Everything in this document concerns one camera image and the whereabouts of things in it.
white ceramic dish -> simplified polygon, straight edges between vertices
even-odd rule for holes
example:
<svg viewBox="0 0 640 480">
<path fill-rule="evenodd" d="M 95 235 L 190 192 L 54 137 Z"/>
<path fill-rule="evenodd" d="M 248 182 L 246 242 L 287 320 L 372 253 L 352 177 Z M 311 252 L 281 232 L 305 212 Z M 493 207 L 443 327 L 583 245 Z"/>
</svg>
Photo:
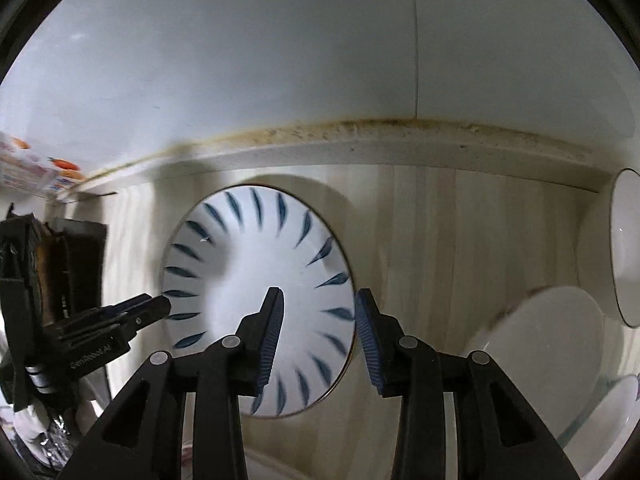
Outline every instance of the white ceramic dish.
<svg viewBox="0 0 640 480">
<path fill-rule="evenodd" d="M 580 286 L 606 316 L 640 326 L 640 175 L 622 170 L 599 193 L 580 228 Z"/>
<path fill-rule="evenodd" d="M 300 412 L 341 377 L 354 337 L 350 272 L 324 222 L 294 197 L 262 186 L 207 197 L 172 239 L 163 277 L 175 355 L 235 333 L 270 286 L 282 289 L 285 313 L 271 380 L 256 399 L 241 397 L 244 413 Z"/>
<path fill-rule="evenodd" d="M 609 468 L 636 426 L 638 378 L 618 382 L 564 447 L 582 480 L 597 480 Z"/>
<path fill-rule="evenodd" d="M 558 437 L 593 391 L 602 341 L 602 316 L 593 298 L 576 286 L 554 286 L 480 329 L 464 355 L 487 352 Z"/>
</svg>

patterned plate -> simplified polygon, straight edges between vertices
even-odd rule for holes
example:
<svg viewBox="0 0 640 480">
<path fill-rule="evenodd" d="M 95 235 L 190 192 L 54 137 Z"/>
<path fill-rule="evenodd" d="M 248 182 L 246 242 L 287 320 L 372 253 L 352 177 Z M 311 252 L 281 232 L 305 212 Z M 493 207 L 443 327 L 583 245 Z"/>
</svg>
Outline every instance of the patterned plate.
<svg viewBox="0 0 640 480">
<path fill-rule="evenodd" d="M 166 250 L 165 320 L 174 355 L 204 350 L 260 310 L 270 286 L 285 313 L 271 380 L 243 413 L 284 416 L 322 399 L 346 367 L 354 337 L 347 262 L 318 216 L 262 186 L 215 193 L 189 213 Z"/>
</svg>

white bowl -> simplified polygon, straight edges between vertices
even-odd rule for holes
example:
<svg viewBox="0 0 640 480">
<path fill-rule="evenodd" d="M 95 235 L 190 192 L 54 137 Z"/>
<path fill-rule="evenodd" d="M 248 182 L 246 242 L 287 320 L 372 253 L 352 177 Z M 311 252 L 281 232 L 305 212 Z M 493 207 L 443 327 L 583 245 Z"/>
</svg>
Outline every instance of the white bowl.
<svg viewBox="0 0 640 480">
<path fill-rule="evenodd" d="M 599 193 L 580 228 L 580 286 L 601 311 L 640 326 L 640 175 L 620 171 Z"/>
<path fill-rule="evenodd" d="M 630 434 L 624 431 L 625 427 L 630 423 L 635 427 L 638 422 L 640 412 L 634 418 L 634 412 L 638 412 L 637 396 L 638 378 L 623 378 L 564 447 L 564 453 L 582 480 L 600 478 L 624 446 Z"/>
<path fill-rule="evenodd" d="M 582 412 L 602 362 L 602 316 L 576 286 L 553 286 L 494 319 L 464 355 L 487 352 L 553 436 Z"/>
</svg>

screw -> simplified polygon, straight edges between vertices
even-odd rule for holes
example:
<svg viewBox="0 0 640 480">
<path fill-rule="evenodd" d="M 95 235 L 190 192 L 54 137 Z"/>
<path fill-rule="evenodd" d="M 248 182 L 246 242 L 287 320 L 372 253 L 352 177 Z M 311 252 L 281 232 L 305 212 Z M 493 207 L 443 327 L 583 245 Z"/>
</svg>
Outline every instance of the screw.
<svg viewBox="0 0 640 480">
<path fill-rule="evenodd" d="M 473 362 L 475 362 L 477 365 L 487 365 L 489 364 L 489 355 L 486 354 L 485 352 L 482 352 L 481 350 L 477 351 L 477 352 L 473 352 L 471 354 L 471 360 Z"/>
<path fill-rule="evenodd" d="M 237 335 L 228 335 L 222 340 L 222 346 L 225 348 L 235 348 L 240 344 L 240 338 Z"/>
<path fill-rule="evenodd" d="M 149 360 L 153 365 L 161 365 L 164 364 L 168 358 L 169 356 L 166 352 L 154 352 L 153 354 L 151 354 Z"/>
<path fill-rule="evenodd" d="M 403 335 L 398 343 L 402 348 L 413 349 L 418 347 L 418 340 L 410 335 Z"/>
</svg>

blue leaf pattern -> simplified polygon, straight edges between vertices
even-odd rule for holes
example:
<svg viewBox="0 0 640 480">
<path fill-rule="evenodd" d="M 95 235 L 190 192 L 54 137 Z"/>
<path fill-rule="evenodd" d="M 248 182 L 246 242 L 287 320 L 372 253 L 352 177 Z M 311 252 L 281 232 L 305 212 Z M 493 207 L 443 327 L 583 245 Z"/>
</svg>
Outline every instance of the blue leaf pattern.
<svg viewBox="0 0 640 480">
<path fill-rule="evenodd" d="M 189 269 L 183 269 L 182 267 L 168 266 L 164 270 L 176 276 L 182 276 L 183 278 L 199 278 L 197 274 L 194 274 Z"/>
<path fill-rule="evenodd" d="M 329 368 L 329 365 L 322 361 L 321 358 L 316 357 L 315 355 L 312 355 L 311 358 L 316 363 L 316 367 L 320 372 L 320 376 L 322 377 L 324 386 L 328 388 L 329 386 L 331 386 L 331 368 Z"/>
<path fill-rule="evenodd" d="M 316 288 L 319 288 L 325 285 L 342 285 L 343 283 L 346 283 L 348 279 L 349 279 L 349 275 L 346 272 L 338 272 L 338 274 L 336 274 L 332 278 L 329 278 L 324 283 L 320 283 L 320 285 L 316 285 Z"/>
<path fill-rule="evenodd" d="M 264 390 L 261 391 L 257 397 L 255 397 L 254 402 L 251 403 L 251 414 L 253 415 L 255 412 L 258 411 L 258 408 L 260 408 L 260 405 L 262 404 L 262 394 L 264 393 Z"/>
<path fill-rule="evenodd" d="M 171 290 L 166 290 L 162 294 L 165 296 L 171 296 L 172 298 L 195 298 L 197 294 L 193 294 L 192 292 L 187 292 L 186 290 L 177 290 L 172 288 Z"/>
<path fill-rule="evenodd" d="M 284 405 L 287 403 L 287 391 L 282 384 L 282 380 L 278 377 L 278 409 L 276 410 L 276 416 L 280 416 L 282 410 L 284 410 Z"/>
<path fill-rule="evenodd" d="M 218 223 L 218 225 L 222 228 L 222 230 L 225 233 L 228 233 L 228 229 L 226 228 L 225 221 L 222 219 L 222 216 L 220 216 L 220 213 L 218 212 L 218 210 L 215 207 L 213 207 L 211 204 L 207 204 L 206 202 L 204 203 L 204 209 L 207 210 L 207 213 L 211 215 L 211 217 Z"/>
<path fill-rule="evenodd" d="M 202 336 L 204 336 L 207 332 L 200 332 L 199 334 L 193 334 L 193 335 L 188 335 L 187 337 L 180 339 L 180 341 L 178 341 L 175 345 L 174 348 L 175 349 L 180 349 L 180 348 L 187 348 L 187 346 L 191 346 L 191 345 L 195 345 L 198 341 L 200 341 L 200 339 L 202 339 Z"/>
<path fill-rule="evenodd" d="M 193 258 L 194 260 L 198 260 L 199 262 L 202 261 L 202 258 L 199 257 L 196 252 L 191 249 L 190 247 L 187 247 L 184 244 L 172 244 L 172 246 L 179 250 L 182 254 L 186 254 L 188 257 Z"/>
<path fill-rule="evenodd" d="M 322 260 L 323 258 L 326 258 L 329 255 L 329 253 L 331 252 L 332 247 L 334 246 L 333 243 L 332 243 L 333 239 L 334 239 L 334 237 L 332 237 L 332 236 L 329 236 L 326 239 L 326 241 L 324 242 L 324 245 L 318 251 L 318 254 L 316 254 L 316 256 L 314 256 L 313 260 L 311 260 L 308 264 L 306 264 L 307 267 L 309 265 L 311 265 L 312 263 L 315 263 L 318 260 Z"/>
<path fill-rule="evenodd" d="M 282 231 L 284 224 L 287 222 L 287 203 L 284 201 L 284 197 L 282 193 L 278 192 L 277 195 L 278 202 L 278 235 Z"/>
<path fill-rule="evenodd" d="M 331 335 L 331 334 L 321 334 L 321 335 L 324 336 L 327 339 L 327 341 L 334 346 L 334 348 L 338 351 L 338 353 L 342 357 L 347 357 L 346 347 L 344 346 L 342 341 L 340 341 L 335 335 Z"/>
<path fill-rule="evenodd" d="M 329 314 L 330 316 L 337 317 L 338 319 L 342 319 L 344 321 L 353 321 L 355 318 L 351 313 L 351 310 L 348 308 L 344 308 L 343 306 L 337 306 L 336 308 L 328 308 L 323 310 L 324 313 Z"/>
<path fill-rule="evenodd" d="M 258 229 L 262 231 L 262 200 L 260 200 L 260 195 L 253 187 L 251 188 L 251 198 L 254 200 L 255 219 L 258 221 Z"/>
<path fill-rule="evenodd" d="M 300 233 L 300 240 L 298 240 L 296 247 L 298 247 L 300 242 L 305 239 L 309 234 L 309 231 L 311 231 L 311 211 L 306 210 L 305 217 L 302 221 L 302 233 Z"/>
<path fill-rule="evenodd" d="M 196 317 L 199 312 L 182 312 L 180 314 L 171 314 L 167 316 L 165 319 L 170 319 L 172 321 L 184 321 L 185 319 L 191 319 L 192 317 Z"/>
<path fill-rule="evenodd" d="M 209 233 L 207 233 L 207 230 L 202 226 L 202 224 L 195 220 L 187 220 L 185 224 L 187 224 L 187 226 L 196 234 L 200 235 L 200 241 L 206 240 L 209 244 L 213 245 L 211 236 L 209 236 Z"/>
<path fill-rule="evenodd" d="M 226 201 L 228 202 L 229 207 L 231 208 L 231 211 L 234 212 L 234 215 L 238 220 L 238 225 L 241 228 L 244 228 L 244 221 L 242 220 L 242 210 L 240 209 L 240 204 L 238 203 L 238 200 L 236 200 L 236 197 L 233 196 L 228 191 L 225 191 L 225 196 L 226 196 Z"/>
<path fill-rule="evenodd" d="M 300 394 L 302 394 L 302 402 L 304 402 L 306 408 L 309 404 L 309 382 L 306 380 L 306 377 L 300 370 L 296 369 L 296 374 L 298 375 L 298 383 L 300 384 Z"/>
</svg>

